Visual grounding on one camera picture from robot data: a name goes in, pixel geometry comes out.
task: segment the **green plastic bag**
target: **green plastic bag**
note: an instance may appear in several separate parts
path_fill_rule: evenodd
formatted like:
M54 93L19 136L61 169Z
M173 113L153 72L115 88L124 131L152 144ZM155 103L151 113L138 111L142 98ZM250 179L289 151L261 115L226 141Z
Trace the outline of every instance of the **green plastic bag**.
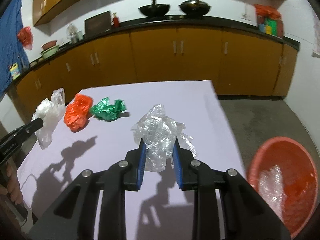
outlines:
M114 121L119 117L120 112L127 110L123 100L115 100L114 105L110 105L109 98L103 98L99 103L90 108L90 113L99 120Z

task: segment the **bowl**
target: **bowl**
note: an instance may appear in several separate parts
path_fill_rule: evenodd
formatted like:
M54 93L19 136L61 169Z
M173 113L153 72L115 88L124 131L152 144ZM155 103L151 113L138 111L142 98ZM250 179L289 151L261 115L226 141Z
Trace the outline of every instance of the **bowl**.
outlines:
M51 47L47 50L42 51L40 54L41 56L46 59L51 57L53 54L55 54L59 50L59 45L56 45L54 47Z
M211 6L200 0L188 0L179 5L181 11L192 17L199 17L207 14Z
M152 0L152 4L139 7L139 11L147 17L164 16L170 9L168 4L156 4L156 0Z
M300 143L287 137L271 138L258 149L247 171L247 180L257 192L260 173L269 171L274 165L280 167L283 176L287 197L282 216L293 239L315 209L318 195L316 167Z
M47 42L46 44L42 45L41 48L42 48L43 50L47 50L47 49L50 49L50 48L53 47L53 46L56 46L56 44L57 44L57 40L55 40L55 41L49 41L49 42Z

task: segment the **red bowl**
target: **red bowl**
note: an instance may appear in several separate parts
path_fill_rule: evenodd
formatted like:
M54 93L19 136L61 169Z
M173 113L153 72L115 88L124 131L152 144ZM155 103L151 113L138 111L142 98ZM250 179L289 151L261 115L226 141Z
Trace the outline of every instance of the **red bowl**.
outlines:
M318 195L318 175L307 150L295 140L274 137L256 152L247 171L247 180L258 192L259 176L274 165L281 169L284 193L283 219L293 239L309 221Z
M42 49L43 50L47 50L47 49L50 49L51 47L53 47L53 46L56 46L56 44L57 44L57 40L55 40L55 41L49 41L49 42L47 42L46 44L44 44L44 45L42 45Z

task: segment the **black countertop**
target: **black countertop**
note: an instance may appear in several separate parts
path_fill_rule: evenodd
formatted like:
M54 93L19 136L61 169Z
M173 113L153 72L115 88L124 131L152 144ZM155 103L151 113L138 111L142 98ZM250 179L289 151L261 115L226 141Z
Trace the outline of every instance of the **black countertop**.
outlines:
M85 36L83 40L75 44L64 45L51 57L44 59L43 61L37 63L33 67L30 67L27 71L21 74L12 83L19 82L19 80L21 80L29 71L44 65L50 60L65 53L69 49L75 48L86 42L93 41L95 39L102 38L110 34L118 33L121 31L133 30L137 28L143 28L143 27L152 27L152 26L161 26L161 25L193 25L193 26L207 26L207 27L225 27L225 28L232 28L232 29L247 31L250 33L257 34L261 37L266 37L272 41L275 41L281 44L288 44L289 46L293 47L298 51L300 49L300 42L295 41L293 39L290 39L287 37L284 37L283 39L281 39L279 37L260 32L257 26L253 26L250 24L246 24L246 23L238 22L234 20L219 18L219 17L203 16L201 18L188 18L187 15L166 15L163 17L140 18L140 19L125 21L125 22L121 22L120 25L121 26L119 28L114 28L91 37Z

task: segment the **orange plastic bag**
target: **orange plastic bag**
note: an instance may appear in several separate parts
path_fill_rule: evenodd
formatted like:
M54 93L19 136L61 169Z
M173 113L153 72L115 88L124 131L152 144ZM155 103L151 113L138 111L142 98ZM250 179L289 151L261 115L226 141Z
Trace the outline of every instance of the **orange plastic bag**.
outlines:
M71 131L76 132L85 126L92 103L91 97L77 93L75 101L67 105L63 121Z
M32 50L33 36L30 26L22 28L19 31L17 38L22 43L23 47Z
M273 20L281 19L281 14L271 6L255 4L256 14Z

